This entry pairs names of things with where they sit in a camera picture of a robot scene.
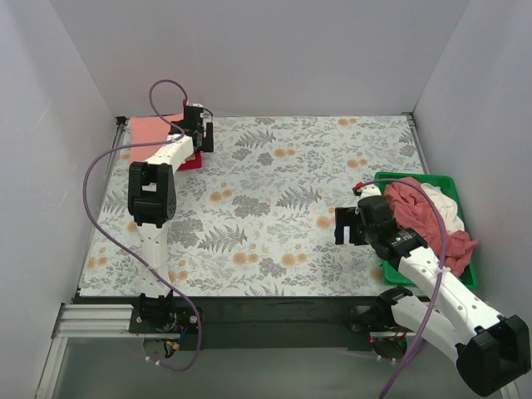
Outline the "salmon pink t shirt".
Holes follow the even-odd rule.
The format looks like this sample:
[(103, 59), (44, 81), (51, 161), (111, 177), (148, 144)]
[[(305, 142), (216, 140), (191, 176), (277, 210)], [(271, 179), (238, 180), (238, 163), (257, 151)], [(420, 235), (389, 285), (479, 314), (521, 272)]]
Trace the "salmon pink t shirt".
[[(158, 116), (133, 117), (130, 119), (128, 127), (132, 144), (166, 141), (170, 132), (170, 125)], [(131, 148), (130, 162), (144, 161), (151, 157), (159, 148), (160, 145)]]

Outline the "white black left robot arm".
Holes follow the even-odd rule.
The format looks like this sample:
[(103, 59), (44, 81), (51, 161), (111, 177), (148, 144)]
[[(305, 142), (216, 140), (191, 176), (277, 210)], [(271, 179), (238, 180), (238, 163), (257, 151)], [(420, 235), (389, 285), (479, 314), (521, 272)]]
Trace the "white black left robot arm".
[(128, 211), (140, 235), (141, 257), (148, 263), (140, 282), (140, 294), (147, 298), (164, 298), (171, 292), (166, 286), (170, 281), (167, 237), (177, 210), (175, 172), (187, 160), (214, 150), (213, 123), (204, 123), (201, 130), (180, 140), (168, 138), (169, 144), (129, 167)]

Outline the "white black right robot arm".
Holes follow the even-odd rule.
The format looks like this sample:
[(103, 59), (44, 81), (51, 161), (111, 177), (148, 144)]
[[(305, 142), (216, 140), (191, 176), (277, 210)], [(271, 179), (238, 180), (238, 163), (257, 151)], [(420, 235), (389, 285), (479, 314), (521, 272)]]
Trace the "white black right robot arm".
[(405, 287), (390, 288), (357, 322), (401, 326), (443, 352), (466, 385), (487, 397), (530, 372), (529, 328), (517, 315), (504, 316), (481, 301), (456, 276), (440, 268), (433, 250), (413, 229), (401, 229), (390, 211), (365, 203), (335, 210), (335, 243), (369, 244), (377, 256), (395, 262), (433, 307)]

